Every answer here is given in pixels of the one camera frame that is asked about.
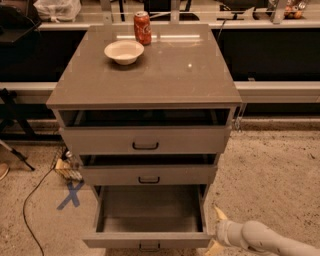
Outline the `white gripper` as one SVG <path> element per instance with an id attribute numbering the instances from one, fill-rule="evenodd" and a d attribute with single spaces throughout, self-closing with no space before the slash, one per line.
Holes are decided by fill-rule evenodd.
<path id="1" fill-rule="evenodd" d="M 214 209 L 219 221 L 216 224 L 216 238 L 217 241 L 213 241 L 205 252 L 205 256 L 217 256 L 224 250 L 224 246 L 231 247 L 231 243 L 228 238 L 228 230 L 232 224 L 232 221 L 227 220 L 227 216 L 223 211 L 214 205 Z"/>

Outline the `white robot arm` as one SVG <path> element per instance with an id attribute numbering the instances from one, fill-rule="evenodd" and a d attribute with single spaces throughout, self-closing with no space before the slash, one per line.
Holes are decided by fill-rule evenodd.
<path id="1" fill-rule="evenodd" d="M 225 247 L 237 247 L 258 256 L 320 256 L 320 249 L 281 236 L 258 221 L 237 223 L 221 209 L 216 212 L 215 235 L 205 256 L 217 256 Z"/>

